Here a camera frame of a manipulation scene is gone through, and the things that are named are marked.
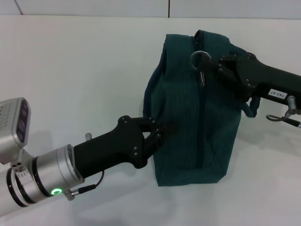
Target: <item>green led light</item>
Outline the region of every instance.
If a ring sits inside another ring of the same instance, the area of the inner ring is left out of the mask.
[[[51,194],[55,195],[55,194],[60,194],[61,192],[62,192],[62,190],[60,188],[55,188],[51,191]]]

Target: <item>label sticker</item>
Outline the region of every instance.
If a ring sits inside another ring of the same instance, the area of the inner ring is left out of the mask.
[[[284,93],[284,92],[281,92],[281,91],[278,91],[278,90],[275,90],[275,89],[271,89],[269,91],[269,95],[273,96],[273,97],[278,97],[280,99],[285,99],[287,93]]]

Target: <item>teal bag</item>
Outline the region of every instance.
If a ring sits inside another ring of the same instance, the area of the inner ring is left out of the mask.
[[[168,34],[160,63],[144,95],[143,115],[159,122],[175,121],[178,131],[154,154],[158,186],[217,183],[227,173],[241,110],[255,117],[260,98],[250,106],[189,64],[202,50],[218,58],[243,55],[225,36],[198,31],[194,37]]]

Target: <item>bag zipper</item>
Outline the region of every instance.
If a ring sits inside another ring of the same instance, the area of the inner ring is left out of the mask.
[[[198,30],[196,35],[193,37],[194,51],[205,51],[204,33]],[[198,118],[198,141],[197,141],[197,152],[196,152],[196,168],[202,168],[204,163],[205,154],[205,105],[207,99],[207,84],[205,73],[196,72],[196,79],[198,81],[198,94],[199,94],[199,118]]]

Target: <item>white table surface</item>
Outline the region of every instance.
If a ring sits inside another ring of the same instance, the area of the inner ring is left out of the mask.
[[[167,33],[218,32],[259,60],[301,75],[301,21],[0,16],[0,99],[32,108],[27,150],[40,155],[142,115],[143,94]],[[265,115],[242,117],[228,174],[212,185],[157,187],[152,160],[106,170],[72,202],[49,198],[0,218],[1,226],[299,226],[301,131]],[[91,184],[100,175],[86,180]]]

